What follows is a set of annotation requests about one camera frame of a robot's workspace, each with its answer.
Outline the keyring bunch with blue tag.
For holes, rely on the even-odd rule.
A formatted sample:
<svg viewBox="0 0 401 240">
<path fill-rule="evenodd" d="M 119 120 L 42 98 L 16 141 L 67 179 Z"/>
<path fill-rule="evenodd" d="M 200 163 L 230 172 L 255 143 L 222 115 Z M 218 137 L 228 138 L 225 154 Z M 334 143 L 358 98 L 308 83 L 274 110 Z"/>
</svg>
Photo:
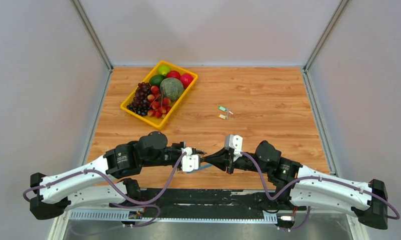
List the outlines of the keyring bunch with blue tag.
<svg viewBox="0 0 401 240">
<path fill-rule="evenodd" d="M 210 168 L 213 165 L 210 163 L 207 163 L 205 165 L 201 165 L 201 158 L 206 154 L 205 151 L 203 150 L 197 150 L 195 148 L 192 148 L 189 150 L 186 154 L 186 156 L 183 157 L 182 160 L 182 171 L 186 173 L 195 173 L 198 171 L 202 171 L 204 169 Z"/>
</svg>

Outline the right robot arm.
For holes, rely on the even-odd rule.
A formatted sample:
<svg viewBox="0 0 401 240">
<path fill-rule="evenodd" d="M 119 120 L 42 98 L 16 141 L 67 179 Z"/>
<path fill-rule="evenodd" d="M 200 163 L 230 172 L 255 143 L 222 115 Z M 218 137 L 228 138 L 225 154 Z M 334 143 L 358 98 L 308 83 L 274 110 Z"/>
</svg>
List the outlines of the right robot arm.
<svg viewBox="0 0 401 240">
<path fill-rule="evenodd" d="M 236 143 L 202 161 L 232 174 L 235 169 L 259 173 L 265 196 L 281 209 L 312 207 L 357 217 L 370 228 L 388 228 L 388 202 L 384 182 L 351 181 L 314 170 L 282 156 L 268 141 L 254 153 L 243 152 Z"/>
</svg>

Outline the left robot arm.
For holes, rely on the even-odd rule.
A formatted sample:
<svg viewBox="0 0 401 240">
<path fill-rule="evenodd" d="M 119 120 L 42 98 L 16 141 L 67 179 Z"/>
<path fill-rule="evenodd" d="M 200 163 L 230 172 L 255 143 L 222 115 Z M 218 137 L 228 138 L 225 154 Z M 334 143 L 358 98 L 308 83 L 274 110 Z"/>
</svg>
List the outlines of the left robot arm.
<svg viewBox="0 0 401 240">
<path fill-rule="evenodd" d="M 205 152 L 188 147 L 185 142 L 168 146 L 165 134 L 153 131 L 139 140 L 117 145 L 97 159 L 64 173 L 47 176 L 40 172 L 30 177 L 30 188 L 23 197 L 29 210 L 38 220 L 48 220 L 65 211 L 85 205 L 108 203 L 116 207 L 146 208 L 158 200 L 168 188 L 171 177 L 158 195 L 142 200 L 136 180 L 142 168 L 172 166 L 191 172 L 199 168 Z"/>
</svg>

